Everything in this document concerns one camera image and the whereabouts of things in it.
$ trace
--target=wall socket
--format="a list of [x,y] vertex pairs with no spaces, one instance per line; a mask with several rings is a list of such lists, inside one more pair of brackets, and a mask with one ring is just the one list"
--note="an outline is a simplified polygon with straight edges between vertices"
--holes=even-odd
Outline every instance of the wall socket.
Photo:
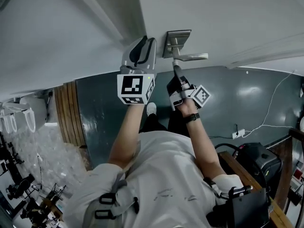
[[234,132],[232,134],[232,139],[237,139],[237,138],[242,137],[244,135],[245,135],[245,129],[241,129],[238,132]]

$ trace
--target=person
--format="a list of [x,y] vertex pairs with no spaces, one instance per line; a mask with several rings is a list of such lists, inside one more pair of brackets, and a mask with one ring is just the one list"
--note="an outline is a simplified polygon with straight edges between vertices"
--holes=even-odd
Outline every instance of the person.
[[[201,120],[195,117],[184,122],[193,114],[198,116],[192,99],[184,100],[173,112],[168,129],[158,122],[156,105],[149,103],[148,117],[139,131],[143,110],[144,105],[128,107],[108,163],[98,165],[68,201],[64,221],[69,228],[83,227],[89,204],[109,193],[124,169],[128,169],[127,186],[139,202],[137,214],[132,208],[122,214],[124,228],[208,228],[206,215],[220,200],[204,177],[226,193],[232,187],[243,187],[237,175],[227,175],[222,169]],[[116,198],[122,198],[120,190]]]

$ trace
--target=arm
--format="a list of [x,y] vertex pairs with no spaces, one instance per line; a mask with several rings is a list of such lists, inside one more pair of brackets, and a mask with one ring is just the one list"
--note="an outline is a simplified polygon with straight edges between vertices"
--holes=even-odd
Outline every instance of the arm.
[[[198,112],[192,99],[185,99],[184,103],[178,106],[178,108],[183,117],[187,117]],[[191,138],[196,160],[203,175],[213,179],[221,174],[225,174],[219,163],[218,154],[208,137],[201,120],[198,119],[187,123],[187,129]]]
[[108,163],[124,168],[132,160],[137,148],[143,109],[143,104],[135,104],[128,107],[123,124],[111,148]]

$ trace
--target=electrical cord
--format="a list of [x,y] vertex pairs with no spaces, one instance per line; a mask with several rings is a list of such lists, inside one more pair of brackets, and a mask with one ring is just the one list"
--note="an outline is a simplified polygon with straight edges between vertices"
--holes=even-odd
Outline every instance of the electrical cord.
[[259,128],[262,127],[262,126],[268,126],[268,127],[287,127],[287,128],[291,128],[291,127],[289,127],[289,126],[272,126],[272,125],[265,125],[264,123],[265,123],[266,118],[267,118],[267,116],[268,116],[268,114],[269,114],[270,106],[271,106],[271,103],[272,103],[272,100],[273,100],[273,98],[274,98],[274,95],[275,95],[275,92],[276,92],[277,88],[280,86],[280,84],[281,84],[284,80],[286,80],[286,79],[287,79],[291,74],[293,74],[294,72],[295,72],[295,71],[292,71],[289,75],[287,75],[285,78],[283,78],[283,79],[280,81],[280,83],[278,83],[278,85],[275,87],[275,90],[274,90],[274,92],[272,93],[272,96],[271,96],[271,99],[270,99],[270,103],[269,103],[269,107],[268,107],[266,116],[265,116],[265,118],[264,118],[262,124],[259,125],[258,127],[256,127],[255,129],[251,130],[251,131],[247,131],[247,132],[249,132],[249,134],[247,134],[247,135],[245,135],[245,136],[242,136],[242,138],[248,137],[253,131],[259,129]]
[[50,187],[45,186],[45,185],[42,185],[41,183],[37,183],[37,184],[35,184],[35,185],[41,185],[41,186],[43,186],[44,188],[48,188],[48,189],[50,189],[50,190],[52,191],[52,189],[51,189]]
[[[238,125],[235,124],[236,126],[236,132],[237,132],[237,136],[238,136]],[[210,139],[216,139],[216,138],[222,138],[222,139],[233,139],[232,137],[222,137],[222,136],[209,136]]]
[[37,200],[38,200],[43,185],[42,185],[42,171],[41,171],[41,165],[40,165],[40,161],[39,161],[39,157],[38,157],[38,156],[37,156],[37,160],[38,160],[38,165],[39,165],[39,169],[40,169],[40,176],[41,176],[40,190],[39,190],[39,193],[38,193],[38,196],[37,196]]
[[254,166],[257,168],[257,170],[259,171],[259,175],[262,177],[262,182],[263,182],[263,185],[261,185],[263,188],[266,188],[266,191],[268,192],[267,190],[267,181],[266,181],[266,178],[265,178],[265,175],[263,174],[261,168],[259,167],[259,165],[251,158],[251,156],[249,154],[247,154],[244,150],[230,144],[230,143],[220,143],[218,145],[216,145],[214,148],[217,149],[218,147],[220,146],[227,146],[227,147],[230,147],[231,149],[234,149],[244,155],[246,155],[251,161],[252,163],[254,164]]

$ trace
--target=wristwatch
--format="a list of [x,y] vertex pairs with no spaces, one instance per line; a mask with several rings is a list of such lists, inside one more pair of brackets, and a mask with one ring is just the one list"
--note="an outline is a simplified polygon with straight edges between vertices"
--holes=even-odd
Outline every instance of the wristwatch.
[[188,122],[195,121],[196,119],[199,119],[200,114],[195,113],[191,114],[190,116],[184,117],[184,122],[187,124]]

